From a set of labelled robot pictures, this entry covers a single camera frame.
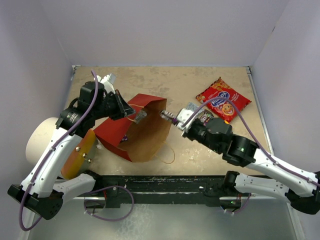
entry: white paper roll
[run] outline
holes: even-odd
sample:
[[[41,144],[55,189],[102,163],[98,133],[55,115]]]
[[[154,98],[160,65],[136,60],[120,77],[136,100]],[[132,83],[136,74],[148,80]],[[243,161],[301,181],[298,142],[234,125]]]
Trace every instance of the white paper roll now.
[[[46,150],[54,130],[58,118],[51,117],[44,120],[34,130],[25,148],[25,156],[29,163],[36,165],[41,155]]]

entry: bag string handle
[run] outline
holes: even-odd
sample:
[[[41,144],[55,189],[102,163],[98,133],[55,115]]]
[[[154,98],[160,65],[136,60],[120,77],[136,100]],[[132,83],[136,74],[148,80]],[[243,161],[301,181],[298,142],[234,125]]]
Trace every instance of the bag string handle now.
[[[163,141],[164,144],[166,144],[173,152],[173,160],[171,162],[166,162],[164,161],[161,157],[159,157],[157,154],[154,154],[153,156],[154,157],[157,157],[161,162],[163,162],[164,164],[173,164],[174,161],[176,160],[176,153],[175,153],[175,150],[173,149],[173,147],[168,144],[166,141]]]

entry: tan table surface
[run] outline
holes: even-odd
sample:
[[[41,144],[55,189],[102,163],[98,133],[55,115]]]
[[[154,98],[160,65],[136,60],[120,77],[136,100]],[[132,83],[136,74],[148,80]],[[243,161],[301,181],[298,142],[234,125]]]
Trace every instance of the tan table surface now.
[[[92,67],[79,67],[75,72],[67,104],[78,97],[81,86],[92,81]],[[148,94],[167,98],[167,110],[177,114],[188,102],[199,104],[195,96],[221,77],[237,92],[252,101],[243,111],[243,117],[261,144],[268,149],[263,126],[245,67],[93,67],[97,75],[116,75],[115,88],[128,101],[136,94]],[[96,126],[104,119],[98,120]],[[232,122],[233,132],[250,138],[239,117]],[[238,171],[247,175],[260,174],[254,170],[236,167],[222,160],[196,141],[181,137],[181,131],[171,127],[167,137],[174,149],[175,161],[165,164],[157,157],[149,162],[132,163],[107,149],[97,149],[90,169],[100,175],[224,175],[227,171]],[[173,159],[172,150],[163,146],[157,153],[166,162]]]

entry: red paper bag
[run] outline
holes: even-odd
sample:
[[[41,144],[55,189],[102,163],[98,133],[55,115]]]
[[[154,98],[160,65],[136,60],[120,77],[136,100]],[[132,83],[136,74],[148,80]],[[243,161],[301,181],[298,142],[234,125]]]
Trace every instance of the red paper bag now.
[[[167,99],[146,94],[138,94],[128,104],[135,109],[134,119],[143,109],[147,116],[138,124],[127,118],[116,121],[108,118],[100,124],[94,133],[103,146],[118,156],[134,163],[143,163],[152,159],[166,140],[171,123],[160,117],[165,110]],[[124,135],[128,141],[121,142]]]

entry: white panel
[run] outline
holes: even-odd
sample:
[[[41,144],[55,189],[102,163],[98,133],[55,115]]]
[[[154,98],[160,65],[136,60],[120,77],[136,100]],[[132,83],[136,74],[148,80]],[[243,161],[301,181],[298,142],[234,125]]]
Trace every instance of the white panel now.
[[[72,64],[248,66],[288,0],[40,0]]]
[[[7,195],[32,166],[28,139],[65,104],[72,73],[37,0],[0,1],[0,236],[17,239],[19,204]]]
[[[291,0],[252,69],[275,155],[312,172],[320,171],[319,26],[319,0]],[[320,213],[300,215],[306,238],[319,239]]]

